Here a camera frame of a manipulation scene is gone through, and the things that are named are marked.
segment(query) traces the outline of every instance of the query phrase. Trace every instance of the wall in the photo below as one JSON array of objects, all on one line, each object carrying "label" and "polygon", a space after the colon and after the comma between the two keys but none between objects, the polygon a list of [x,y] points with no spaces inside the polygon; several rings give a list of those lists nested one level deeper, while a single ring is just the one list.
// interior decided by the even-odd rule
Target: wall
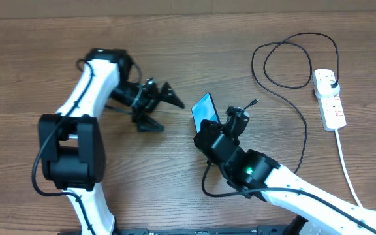
[{"label": "wall", "polygon": [[0,19],[343,10],[376,10],[376,0],[0,0]]}]

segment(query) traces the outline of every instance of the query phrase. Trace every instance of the tabletop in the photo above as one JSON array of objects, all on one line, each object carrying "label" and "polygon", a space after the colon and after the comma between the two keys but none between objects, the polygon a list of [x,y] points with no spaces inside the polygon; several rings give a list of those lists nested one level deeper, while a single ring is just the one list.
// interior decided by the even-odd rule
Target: tabletop
[{"label": "tabletop", "polygon": [[[251,76],[251,55],[261,44],[314,31],[332,37],[340,51],[341,99],[347,126],[340,130],[347,170],[366,208],[376,210],[376,12],[216,14],[0,20],[0,234],[55,234],[80,228],[65,197],[34,192],[31,168],[39,150],[37,121],[68,98],[80,73],[75,61],[91,48],[122,48],[140,65],[143,78],[169,82],[185,109],[161,103],[151,115],[162,133],[138,133],[130,117],[105,110],[99,122],[106,150],[102,181],[119,228],[177,229],[255,227],[290,223],[292,212],[242,196],[208,198],[201,191],[206,158],[193,143],[191,107],[210,92],[222,120],[228,105],[245,106],[251,120],[241,147],[266,153],[295,169],[304,141],[298,114],[263,90]],[[336,72],[331,42],[314,35],[291,40],[306,48],[313,69]],[[354,203],[342,173],[333,132],[322,127],[313,82],[302,89],[269,83],[257,53],[262,83],[294,103],[308,123],[298,175]],[[268,60],[271,77],[288,86],[309,75],[305,54],[280,47]],[[135,71],[131,79],[136,78]],[[56,191],[39,171],[44,191]],[[217,168],[206,187],[231,192]]]}]

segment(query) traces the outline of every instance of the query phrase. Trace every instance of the power strip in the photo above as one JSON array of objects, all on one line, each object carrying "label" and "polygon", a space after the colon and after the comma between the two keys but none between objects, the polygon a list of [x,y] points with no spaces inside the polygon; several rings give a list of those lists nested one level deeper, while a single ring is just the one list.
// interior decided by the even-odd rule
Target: power strip
[{"label": "power strip", "polygon": [[351,190],[352,196],[359,207],[362,207],[356,193],[353,189],[351,179],[346,170],[345,160],[343,158],[341,142],[339,138],[339,129],[346,126],[345,113],[343,112],[342,102],[340,100],[340,86],[331,88],[332,82],[336,79],[334,73],[328,69],[317,69],[313,74],[314,92],[319,102],[320,115],[323,122],[324,130],[334,131],[336,135],[337,149],[339,151],[340,163],[343,173]]}]

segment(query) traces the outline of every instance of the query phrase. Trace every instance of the power cord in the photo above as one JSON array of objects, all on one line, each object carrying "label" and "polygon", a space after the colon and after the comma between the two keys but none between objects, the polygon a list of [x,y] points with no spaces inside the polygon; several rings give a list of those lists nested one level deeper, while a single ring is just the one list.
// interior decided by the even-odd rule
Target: power cord
[{"label": "power cord", "polygon": [[[323,200],[323,199],[319,198],[316,195],[313,195],[311,193],[308,193],[308,192],[305,192],[305,191],[299,190],[299,189],[272,187],[272,188],[262,188],[262,189],[250,189],[250,190],[244,190],[244,191],[240,191],[240,192],[223,193],[223,194],[217,194],[217,195],[216,194],[211,194],[211,193],[207,192],[206,187],[205,187],[207,173],[210,170],[211,165],[212,164],[209,161],[207,161],[207,167],[206,167],[206,170],[204,171],[204,175],[202,177],[202,183],[201,183],[202,192],[205,195],[207,195],[207,196],[210,196],[210,197],[213,197],[213,198],[223,198],[223,197],[227,197],[227,196],[236,196],[236,195],[242,195],[242,194],[245,194],[245,193],[256,193],[256,192],[262,192],[262,191],[292,192],[292,193],[296,193],[297,195],[308,196],[309,198],[312,198],[312,199],[314,199],[314,200],[316,200],[316,201],[318,201],[318,202],[320,202],[320,203],[328,206],[329,208],[333,209],[334,211],[338,212],[339,214],[345,216],[349,220],[355,222],[357,225],[359,225],[359,226],[361,226],[363,228],[366,228],[368,231],[376,234],[376,230],[374,228],[370,227],[369,225],[365,224],[362,221],[359,221],[358,219],[356,219],[355,217],[349,215],[348,213],[344,212],[343,210],[339,209],[335,205],[327,202],[326,200]],[[221,167],[222,167],[221,173],[226,178],[227,174],[225,173],[224,165],[222,164]],[[229,177],[227,177],[226,179],[228,179],[229,182],[233,183],[232,180]]]},{"label": "power cord", "polygon": [[73,111],[78,107],[79,102],[84,97],[86,91],[88,90],[89,86],[92,83],[93,77],[95,76],[94,75],[94,70],[93,70],[92,66],[88,63],[88,61],[86,61],[84,59],[79,59],[76,62],[76,67],[78,68],[78,70],[81,71],[81,72],[83,72],[82,68],[79,67],[79,63],[81,63],[81,62],[84,62],[86,65],[88,65],[88,67],[89,67],[89,69],[91,71],[91,75],[89,77],[88,84],[86,85],[85,89],[82,91],[82,93],[78,97],[78,99],[74,102],[72,108],[70,108],[70,110],[63,116],[63,118],[60,119],[60,121],[57,123],[57,125],[54,127],[54,129],[51,131],[51,133],[47,136],[46,140],[44,141],[44,143],[43,143],[42,147],[40,148],[40,151],[37,154],[36,159],[34,161],[33,171],[31,173],[31,182],[32,182],[33,187],[36,190],[36,192],[38,194],[42,195],[42,196],[73,196],[76,199],[77,203],[79,203],[79,207],[81,207],[82,215],[84,216],[84,220],[86,222],[86,225],[88,226],[88,230],[91,231],[92,235],[95,235],[95,231],[93,230],[93,227],[92,227],[92,225],[89,222],[87,213],[86,213],[85,208],[84,208],[84,204],[82,203],[82,200],[81,200],[80,196],[78,196],[77,194],[72,193],[72,192],[60,192],[60,193],[46,193],[46,192],[43,192],[38,187],[37,181],[36,181],[37,167],[39,165],[39,161],[40,161],[40,159],[42,157],[42,154],[44,153],[44,150],[46,149],[46,146],[47,146],[47,144],[49,142],[49,139],[51,139],[51,137],[57,132],[57,130],[60,128],[60,126],[62,126],[62,124],[65,122],[65,117],[70,116],[73,113]]},{"label": "power cord", "polygon": [[[298,35],[320,35],[320,36],[324,36],[328,39],[330,39],[330,41],[332,41],[333,45],[334,45],[334,48],[336,50],[336,58],[337,58],[337,76],[336,76],[336,82],[334,84],[332,84],[332,88],[335,88],[337,85],[338,85],[338,82],[339,82],[339,64],[340,64],[340,60],[339,60],[339,50],[337,48],[337,45],[336,43],[334,42],[334,40],[329,37],[328,35],[325,35],[325,34],[322,34],[322,33],[297,33],[297,34],[294,34],[294,35],[291,35],[289,37],[287,37],[286,39],[284,39],[282,42],[271,42],[271,43],[268,43],[268,44],[264,44],[264,45],[261,45],[261,46],[258,46],[258,48],[255,49],[255,51],[253,52],[253,55],[252,55],[252,61],[251,61],[251,70],[252,70],[252,75],[253,75],[253,78],[256,80],[256,82],[258,83],[258,85],[265,89],[266,91],[278,96],[279,98],[283,99],[285,102],[289,103],[298,113],[298,115],[300,115],[303,123],[304,123],[304,129],[305,129],[305,132],[304,132],[304,143],[303,143],[303,150],[302,150],[302,153],[301,153],[301,157],[300,157],[300,162],[298,163],[298,166],[296,168],[296,170],[294,171],[294,173],[296,174],[298,172],[298,170],[300,169],[301,167],[301,163],[303,161],[303,158],[304,158],[304,153],[306,151],[306,144],[307,144],[307,135],[308,135],[308,128],[307,128],[307,121],[306,119],[304,118],[304,116],[302,115],[302,113],[299,111],[299,109],[293,105],[289,100],[287,100],[286,98],[284,98],[283,96],[281,95],[278,95],[277,93],[275,93],[274,91],[271,91],[269,90],[268,88],[264,87],[258,80],[256,74],[255,74],[255,69],[253,67],[253,62],[254,62],[254,59],[255,59],[255,54],[256,54],[256,51],[265,47],[265,46],[271,46],[271,45],[276,45],[272,50],[271,52],[268,54],[268,56],[266,56],[266,59],[265,59],[265,62],[264,62],[264,66],[263,66],[263,69],[264,69],[264,73],[265,73],[265,77],[271,81],[273,84],[277,85],[277,86],[280,86],[280,87],[283,87],[283,88],[288,88],[288,89],[300,89],[300,88],[303,88],[305,87],[311,80],[311,76],[312,76],[312,73],[313,73],[313,66],[311,65],[311,60],[310,60],[310,56],[307,52],[306,49],[304,49],[304,47],[298,45],[298,44],[295,44],[293,42],[288,42],[289,39],[291,39],[292,37],[295,37],[295,36],[298,36]],[[308,62],[309,62],[309,65],[310,65],[310,75],[309,75],[309,78],[307,80],[307,82],[303,85],[300,85],[300,86],[285,86],[285,85],[282,85],[280,83],[277,83],[275,81],[273,81],[268,73],[266,72],[266,62],[268,61],[269,57],[272,55],[272,53],[278,48],[280,47],[282,44],[290,44],[290,45],[293,45],[293,46],[297,46],[299,47],[300,49],[302,49],[305,53],[305,55],[307,56],[308,58]]]},{"label": "power cord", "polygon": [[334,134],[336,135],[337,150],[339,150],[340,163],[342,165],[343,174],[345,175],[346,182],[349,186],[349,189],[351,190],[352,196],[355,199],[356,203],[358,204],[358,206],[360,208],[363,208],[362,203],[360,203],[359,198],[357,197],[355,190],[353,189],[351,179],[349,178],[349,175],[348,175],[347,170],[346,170],[345,160],[343,158],[343,152],[342,152],[342,145],[340,143],[340,138],[339,138],[339,131],[337,129],[334,129]]}]

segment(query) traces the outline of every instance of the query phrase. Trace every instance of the power plug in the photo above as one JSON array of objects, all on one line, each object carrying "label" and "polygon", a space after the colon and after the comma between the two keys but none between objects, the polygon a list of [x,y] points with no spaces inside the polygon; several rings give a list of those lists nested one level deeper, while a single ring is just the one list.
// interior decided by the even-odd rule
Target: power plug
[{"label": "power plug", "polygon": [[314,92],[317,98],[329,97],[338,95],[340,92],[340,85],[332,88],[332,84],[336,82],[333,71],[328,69],[317,69],[313,73]]},{"label": "power plug", "polygon": [[323,97],[319,101],[320,115],[324,130],[334,131],[346,126],[345,113],[339,95]]}]

